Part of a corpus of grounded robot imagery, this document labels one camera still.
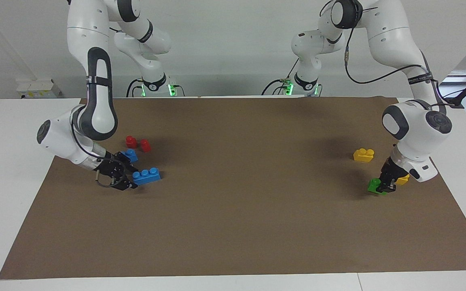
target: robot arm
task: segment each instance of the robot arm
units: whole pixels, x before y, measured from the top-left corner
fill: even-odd
[[[128,55],[138,65],[144,87],[152,94],[170,92],[169,77],[166,76],[161,62],[155,55],[170,51],[172,40],[165,31],[157,28],[146,17],[134,21],[124,21],[120,15],[112,15],[112,21],[118,22],[122,31],[114,35],[116,47]]]
[[[310,94],[311,84],[316,84],[321,69],[316,55],[342,48],[345,45],[343,30],[352,29],[353,32],[356,27],[366,28],[370,52],[376,61],[401,70],[407,76],[414,96],[414,101],[392,105],[383,113],[385,129],[399,141],[382,168],[381,185],[377,190],[394,191],[396,180],[408,173],[419,182],[432,179],[438,171],[429,155],[450,134],[452,124],[445,115],[445,107],[440,106],[440,112],[432,110],[431,105],[442,103],[442,99],[437,94],[429,65],[411,36],[400,0],[327,2],[320,13],[318,30],[296,35],[292,41],[292,49],[300,58],[294,76],[299,86],[294,88]],[[355,81],[348,73],[348,59],[346,45],[346,72]]]
[[[139,0],[68,0],[68,3],[68,48],[86,71],[87,104],[44,122],[37,133],[37,142],[61,158],[96,171],[97,182],[100,174],[111,177],[110,185],[98,182],[100,186],[119,190],[136,188],[137,185],[126,176],[126,172],[138,171],[131,160],[120,152],[111,154],[93,142],[110,138],[118,127],[112,103],[111,62],[107,53],[109,22],[119,22],[135,37],[143,33],[139,42],[150,41],[148,47],[152,53],[168,51],[169,38],[154,32],[152,23],[139,16]]]

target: white table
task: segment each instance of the white table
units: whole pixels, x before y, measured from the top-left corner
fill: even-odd
[[[79,101],[0,99],[0,270],[53,160],[53,155],[37,145],[37,129]],[[433,160],[466,216],[466,113],[451,110],[449,117],[453,134]],[[0,281],[0,290],[45,289],[460,291],[466,289],[466,271]]]

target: yellow lego brick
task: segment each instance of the yellow lego brick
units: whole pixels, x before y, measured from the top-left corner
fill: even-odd
[[[398,180],[395,182],[396,185],[404,185],[406,184],[407,182],[409,182],[409,175],[405,176],[405,177],[400,177],[398,178]]]
[[[373,160],[373,155],[375,154],[375,151],[372,149],[369,149],[366,151],[366,149],[358,149],[354,153],[354,160],[357,162],[371,162]]]

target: wall socket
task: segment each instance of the wall socket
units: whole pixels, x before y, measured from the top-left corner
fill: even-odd
[[[17,81],[17,93],[24,98],[63,98],[64,94],[53,80]]]

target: brown paper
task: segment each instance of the brown paper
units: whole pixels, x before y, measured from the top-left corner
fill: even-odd
[[[0,279],[466,270],[438,176],[373,196],[393,99],[116,100],[102,145],[146,138],[163,180],[120,192],[55,158]],[[375,158],[353,161],[356,149]]]

